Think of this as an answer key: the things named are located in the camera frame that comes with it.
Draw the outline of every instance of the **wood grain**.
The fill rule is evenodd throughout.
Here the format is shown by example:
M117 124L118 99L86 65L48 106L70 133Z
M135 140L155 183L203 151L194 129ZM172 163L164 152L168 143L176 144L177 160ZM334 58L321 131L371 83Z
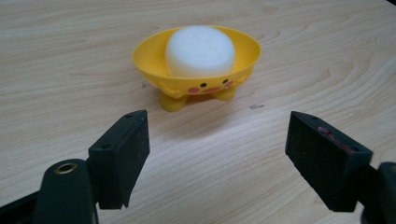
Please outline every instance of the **wood grain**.
M130 207L101 223L360 223L335 214L284 153L291 110L314 114L396 161L396 7L385 0L0 2L0 205L147 109L151 154ZM148 35L233 27L262 56L233 100L161 109L132 66Z

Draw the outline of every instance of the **black plastic bracket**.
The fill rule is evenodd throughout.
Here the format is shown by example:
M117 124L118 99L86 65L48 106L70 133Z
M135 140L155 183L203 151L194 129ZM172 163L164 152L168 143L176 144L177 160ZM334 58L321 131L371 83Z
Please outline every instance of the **black plastic bracket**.
M315 116L291 112L286 154L334 212L365 207L363 223L396 223L396 163L370 166L373 152Z
M128 206L149 155L146 110L122 116L89 149L86 160L60 161L41 189L0 208L0 223L98 223L102 209Z

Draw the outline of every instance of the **brass screw hole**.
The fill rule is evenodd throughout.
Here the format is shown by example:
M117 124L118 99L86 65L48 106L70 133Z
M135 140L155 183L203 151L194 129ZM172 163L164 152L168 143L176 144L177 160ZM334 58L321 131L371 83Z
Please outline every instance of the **brass screw hole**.
M77 169L77 165L75 163L65 163L58 166L55 169L55 174L57 175L65 175Z

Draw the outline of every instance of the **pink cheek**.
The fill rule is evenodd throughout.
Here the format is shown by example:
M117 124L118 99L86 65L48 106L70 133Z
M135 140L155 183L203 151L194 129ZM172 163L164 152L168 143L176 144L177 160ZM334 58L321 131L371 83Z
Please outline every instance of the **pink cheek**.
M190 92L190 93L195 93L195 92L198 92L198 91L199 91L199 88L196 88L196 87L191 87L191 88L188 89L188 92Z
M233 85L233 81L228 82L227 84L224 85L225 88L229 88Z

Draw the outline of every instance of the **yellow bowl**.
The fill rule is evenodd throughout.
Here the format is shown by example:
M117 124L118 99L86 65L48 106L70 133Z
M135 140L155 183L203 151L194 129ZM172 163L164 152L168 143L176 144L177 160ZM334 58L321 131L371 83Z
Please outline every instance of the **yellow bowl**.
M189 95L211 94L220 100L231 100L235 87L242 84L253 71L260 57L260 44L251 36L235 29L212 26L231 38L235 48L233 71L215 77L170 77L166 68L165 50L173 28L151 35L134 49L132 62L142 77L161 91L160 103L167 111L178 111Z

